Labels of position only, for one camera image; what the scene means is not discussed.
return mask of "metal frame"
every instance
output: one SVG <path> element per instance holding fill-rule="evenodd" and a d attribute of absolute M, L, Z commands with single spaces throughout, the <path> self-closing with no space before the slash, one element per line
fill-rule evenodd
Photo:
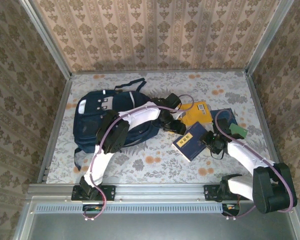
<path fill-rule="evenodd" d="M 52 161 L 52 157 L 54 155 L 54 151 L 56 148 L 58 135 L 59 135 L 59 131 L 60 131 L 61 124 L 62 124 L 62 119 L 64 117 L 65 109 L 66 109 L 67 102 L 68 102 L 68 97 L 71 92 L 71 86 L 72 86 L 72 80 L 70 79 L 70 80 L 66 81 L 66 83 L 65 83 L 61 101 L 60 101 L 60 104 L 58 107 L 58 111 L 56 112 L 56 115 L 55 115 L 49 142 L 47 144 L 46 151 L 45 151 L 42 165 L 41 165 L 41 169 L 40 169 L 40 173 L 39 173 L 38 179 L 36 181 L 38 184 L 42 183 L 44 180 L 44 176 L 48 174 L 48 168 L 50 166 L 50 163 Z"/>
<path fill-rule="evenodd" d="M 266 146 L 268 148 L 270 158 L 275 163 L 279 163 L 280 161 L 279 161 L 279 158 L 278 158 L 275 146 L 274 146 L 274 142 L 271 138 L 271 134 L 270 134 L 270 131 L 269 131 L 269 128 L 267 125 L 264 111 L 262 110 L 262 107 L 261 107 L 261 103 L 260 103 L 260 100 L 259 100 L 259 97 L 257 94 L 255 84 L 254 84 L 253 79 L 250 74 L 245 73 L 245 77 L 246 77 L 246 82 L 248 83 L 248 87 L 249 87 L 249 90 L 251 93 L 255 111 L 258 116 L 261 129 L 263 131 L 264 140 L 265 140 Z"/>
<path fill-rule="evenodd" d="M 278 31 L 282 21 L 287 15 L 291 5 L 293 4 L 293 0 L 281 0 L 276 8 L 271 20 L 268 23 L 257 47 L 255 48 L 245 70 L 249 75 L 252 75 L 258 66 L 261 58 L 266 52 L 269 44 L 274 38 L 276 32 Z"/>
<path fill-rule="evenodd" d="M 65 79 L 69 80 L 71 77 L 71 73 L 68 68 L 68 65 L 64 60 L 62 54 L 58 50 L 52 36 L 50 35 L 48 29 L 44 24 L 44 21 L 41 19 L 40 14 L 38 13 L 34 3 L 32 2 L 32 0 L 20 0 L 20 2 L 26 13 L 29 15 L 33 25 L 40 34 L 41 38 L 43 39 L 43 42 L 47 46 L 49 52 L 54 58 Z"/>
<path fill-rule="evenodd" d="M 19 219 L 14 240 L 26 240 L 29 237 L 36 207 L 38 204 L 60 204 L 60 206 L 82 204 L 100 204 L 98 201 L 71 201 L 73 184 L 30 184 L 28 194 L 25 199 Z M 108 202 L 107 206 L 140 206 L 140 204 L 150 204 L 155 206 L 184 206 L 191 207 L 215 206 L 220 207 L 214 201 L 205 201 L 204 183 L 184 183 L 184 184 L 117 184 L 114 201 Z"/>
<path fill-rule="evenodd" d="M 78 203 L 38 203 L 34 214 L 83 214 L 90 204 Z M 121 203 L 106 205 L 104 214 L 222 214 L 223 205 L 212 203 Z"/>
<path fill-rule="evenodd" d="M 261 129 L 263 131 L 264 140 L 267 145 L 270 158 L 274 162 L 279 163 L 279 158 L 278 158 L 275 146 L 274 146 L 274 142 L 270 135 L 267 121 L 266 121 L 264 112 L 262 110 L 261 103 L 260 103 L 256 88 L 255 88 L 255 84 L 253 82 L 252 76 L 247 72 L 245 74 L 246 74 L 246 81 L 249 86 L 253 104 L 254 104 L 256 114 L 258 116 L 258 119 L 259 119 L 259 122 L 261 125 Z M 291 220 L 291 223 L 292 223 L 295 235 L 296 235 L 296 239 L 300 240 L 300 204 L 298 204 L 296 207 L 294 207 L 292 209 L 291 212 L 289 212 L 289 216 L 290 216 L 290 220 Z"/>
<path fill-rule="evenodd" d="M 142 74 L 142 73 L 215 73 L 215 72 L 244 72 L 245 69 L 176 69 L 176 70 L 116 70 L 116 71 L 74 71 L 73 75 L 87 75 L 87 74 Z"/>

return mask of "green object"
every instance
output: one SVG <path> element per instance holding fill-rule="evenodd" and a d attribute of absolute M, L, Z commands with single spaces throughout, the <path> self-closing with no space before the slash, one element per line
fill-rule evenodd
<path fill-rule="evenodd" d="M 231 134 L 240 134 L 243 138 L 246 138 L 248 130 L 243 127 L 238 126 L 237 124 L 231 123 L 230 125 Z"/>

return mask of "wire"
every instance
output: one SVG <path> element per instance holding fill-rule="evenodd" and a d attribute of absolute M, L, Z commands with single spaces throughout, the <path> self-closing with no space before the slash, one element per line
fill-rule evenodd
<path fill-rule="evenodd" d="M 230 217 L 234 217 L 230 212 L 223 210 L 225 214 L 228 214 Z"/>
<path fill-rule="evenodd" d="M 178 105 L 178 109 L 177 109 L 177 110 L 180 110 L 181 106 L 182 106 L 182 102 Z"/>
<path fill-rule="evenodd" d="M 242 218 L 246 215 L 248 215 L 249 213 L 251 213 L 254 209 L 256 208 L 256 205 L 253 205 L 248 211 L 246 211 L 245 213 L 235 216 L 236 219 Z"/>
<path fill-rule="evenodd" d="M 185 110 L 173 109 L 173 108 L 170 108 L 170 107 L 166 107 L 166 106 L 158 106 L 158 105 L 150 105 L 150 106 L 138 107 L 137 109 L 132 110 L 132 111 L 129 112 L 129 113 L 126 113 L 126 114 L 124 114 L 124 115 L 122 115 L 122 116 L 119 116 L 119 117 L 118 117 L 117 119 L 115 119 L 115 120 L 113 121 L 113 123 L 108 127 L 108 129 L 107 129 L 107 130 L 105 131 L 105 133 L 104 133 L 103 138 L 101 139 L 101 142 L 100 142 L 100 145 L 99 145 L 99 150 L 98 150 L 98 152 L 97 152 L 97 153 L 93 156 L 93 158 L 92 158 L 92 161 L 91 161 L 91 167 L 90 167 L 90 172 L 89 172 L 89 178 L 90 178 L 91 183 L 93 184 L 93 186 L 94 186 L 94 187 L 101 193 L 101 195 L 102 195 L 103 206 L 102 206 L 101 211 L 100 211 L 96 216 L 94 216 L 94 217 L 88 217 L 87 214 L 86 214 L 87 210 L 85 210 L 84 213 L 83 213 L 82 215 L 85 217 L 86 220 L 88 220 L 88 219 L 90 219 L 90 220 L 96 219 L 97 217 L 99 217 L 99 216 L 104 212 L 104 210 L 106 209 L 106 206 L 107 206 L 107 197 L 106 197 L 105 193 L 101 190 L 101 188 L 98 187 L 98 186 L 95 184 L 95 181 L 94 181 L 93 176 L 92 176 L 92 169 L 93 169 L 93 166 L 94 166 L 94 163 L 95 163 L 95 160 L 96 160 L 97 156 L 98 156 L 99 154 L 101 154 L 101 152 L 102 152 L 102 147 L 103 147 L 104 142 L 105 142 L 105 140 L 106 140 L 108 134 L 110 133 L 111 129 L 117 124 L 117 122 L 119 122 L 119 121 L 122 120 L 123 118 L 125 118 L 125 117 L 127 117 L 127 116 L 129 116 L 129 115 L 133 115 L 133 114 L 135 114 L 135 113 L 137 113 L 137 112 L 139 112 L 139 111 L 142 111 L 142 110 L 144 110 L 144 109 L 165 109 L 165 110 L 173 111 L 173 112 L 175 112 L 175 113 L 176 113 L 176 112 L 184 113 L 184 112 L 186 112 L 186 111 L 192 109 L 193 106 L 195 105 L 195 100 L 194 100 L 194 98 L 193 98 L 191 95 L 189 95 L 189 94 L 182 94 L 182 95 L 179 96 L 179 98 L 180 98 L 180 97 L 185 97 L 185 96 L 190 97 L 190 98 L 191 98 L 191 101 L 192 101 L 191 106 L 190 106 L 189 108 L 185 109 Z"/>
<path fill-rule="evenodd" d="M 89 209 L 95 209 L 95 208 L 96 208 L 96 205 L 88 205 L 88 206 L 85 206 L 85 207 L 84 207 L 84 211 L 83 211 L 82 215 L 85 217 L 86 220 L 88 220 L 88 219 L 94 220 L 95 218 L 97 218 L 97 216 L 100 214 L 100 211 L 99 211 L 99 213 L 95 216 L 95 218 L 93 218 L 93 217 L 88 217 L 88 216 L 87 216 L 87 211 L 88 211 Z"/>
<path fill-rule="evenodd" d="M 240 210 L 240 195 L 238 194 L 238 201 L 236 202 L 236 204 L 239 206 L 239 210 Z"/>
<path fill-rule="evenodd" d="M 225 149 L 222 150 L 222 155 L 221 155 L 221 158 L 216 158 L 214 156 L 212 156 L 212 150 L 210 149 L 210 155 L 213 159 L 216 159 L 216 160 L 222 160 L 224 158 L 224 155 L 225 155 Z"/>
<path fill-rule="evenodd" d="M 293 199 L 293 194 L 292 194 L 292 191 L 290 189 L 290 187 L 288 186 L 286 180 L 282 177 L 282 175 L 270 164 L 270 162 L 268 162 L 264 157 L 262 157 L 259 153 L 257 153 L 255 150 L 253 150 L 252 148 L 250 148 L 249 146 L 247 146 L 246 144 L 244 144 L 243 142 L 241 141 L 238 141 L 237 139 L 229 136 L 228 134 L 226 134 L 224 131 L 222 131 L 222 129 L 219 127 L 218 125 L 218 116 L 220 113 L 224 112 L 224 111 L 227 111 L 229 112 L 229 110 L 221 110 L 219 111 L 216 116 L 215 116 L 215 126 L 216 128 L 220 131 L 220 133 L 222 133 L 224 136 L 226 136 L 228 139 L 231 139 L 232 141 L 234 141 L 235 143 L 237 144 L 240 144 L 243 148 L 246 148 L 248 151 L 250 151 L 251 153 L 253 153 L 255 156 L 257 156 L 259 158 L 259 160 L 263 163 L 265 163 L 269 168 L 271 168 L 271 170 L 275 173 L 275 175 L 277 175 L 277 177 L 280 179 L 280 181 L 283 183 L 285 189 L 287 190 L 288 192 L 288 195 L 289 195 L 289 199 L 290 199 L 290 204 L 289 204 L 289 207 L 287 209 L 284 209 L 284 210 L 279 210 L 278 212 L 281 212 L 281 213 L 287 213 L 287 212 L 290 212 L 294 206 L 294 199 Z M 253 208 L 251 208 L 248 212 L 244 213 L 242 215 L 245 216 L 246 214 L 250 213 L 256 206 L 254 206 Z"/>

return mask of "floral tablecloth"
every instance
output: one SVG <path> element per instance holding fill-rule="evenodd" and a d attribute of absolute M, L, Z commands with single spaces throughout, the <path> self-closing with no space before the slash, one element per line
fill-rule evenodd
<path fill-rule="evenodd" d="M 142 77 L 147 84 L 141 92 L 151 98 L 166 98 L 170 93 L 190 94 L 196 102 L 206 101 L 210 110 L 231 108 L 238 124 L 248 130 L 246 142 L 269 158 L 243 72 L 80 74 L 71 77 L 71 93 L 49 167 L 47 184 L 78 183 L 89 167 L 92 154 L 83 152 L 77 154 L 77 160 L 83 166 L 81 171 L 74 165 L 74 150 L 77 146 L 72 131 L 79 99 L 90 91 L 113 89 L 116 85 Z M 135 90 L 137 86 L 125 87 L 124 90 Z M 182 99 L 183 103 L 189 101 L 186 97 Z M 211 124 L 205 127 L 212 129 Z M 160 130 L 156 137 L 117 152 L 107 166 L 103 184 L 216 183 L 224 175 L 249 174 L 229 155 L 225 155 L 222 160 L 212 158 L 207 148 L 195 160 L 188 162 L 172 147 L 172 142 L 177 137 L 176 134 Z"/>

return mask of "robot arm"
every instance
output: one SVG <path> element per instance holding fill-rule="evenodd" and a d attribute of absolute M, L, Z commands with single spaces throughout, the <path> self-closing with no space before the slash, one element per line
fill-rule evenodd
<path fill-rule="evenodd" d="M 153 106 L 153 105 L 155 105 L 153 102 L 148 101 L 146 104 L 144 104 L 140 107 L 134 108 L 132 110 L 135 111 L 137 109 L 143 109 L 144 107 Z M 159 108 L 146 108 L 146 109 L 140 110 L 134 114 L 129 114 L 130 112 L 132 112 L 132 110 L 122 111 L 122 112 L 118 113 L 119 116 L 124 116 L 124 115 L 128 114 L 126 117 L 124 117 L 122 119 L 122 121 L 127 121 L 127 123 L 129 124 L 128 131 L 133 129 L 134 127 L 141 125 L 143 123 L 146 123 L 148 121 L 156 120 L 159 117 L 160 112 L 161 112 L 161 110 Z M 93 165 L 93 168 L 92 168 L 92 165 L 90 165 L 88 168 L 88 171 L 83 176 L 86 183 L 91 187 L 93 187 L 94 185 L 91 182 L 90 174 L 92 174 L 94 184 L 100 185 L 102 183 L 103 176 L 104 176 L 105 170 L 108 166 L 108 163 L 109 163 L 110 159 L 112 158 L 112 156 L 115 154 L 114 151 L 105 153 L 105 151 L 103 149 L 101 150 L 101 153 L 98 154 L 99 149 L 100 149 L 100 146 L 96 145 L 94 155 L 93 155 L 93 158 L 97 157 L 96 163 Z"/>
<path fill-rule="evenodd" d="M 92 199 L 98 194 L 94 185 L 98 186 L 102 183 L 110 159 L 124 146 L 129 130 L 148 121 L 158 120 L 158 127 L 183 135 L 186 126 L 180 120 L 176 120 L 181 113 L 171 113 L 167 109 L 162 109 L 162 107 L 176 109 L 180 103 L 180 99 L 172 93 L 166 99 L 154 98 L 128 111 L 117 113 L 114 110 L 108 110 L 96 135 L 95 152 L 91 164 L 80 180 L 80 186 L 85 193 Z M 121 119 L 111 127 L 118 118 Z"/>
<path fill-rule="evenodd" d="M 237 142 L 227 144 L 228 154 L 237 159 L 251 175 L 234 176 L 227 180 L 228 190 L 254 202 L 261 213 L 287 209 L 290 204 L 288 192 L 271 168 Z M 284 163 L 267 160 L 287 182 L 293 196 L 293 206 L 297 196 L 289 167 Z"/>

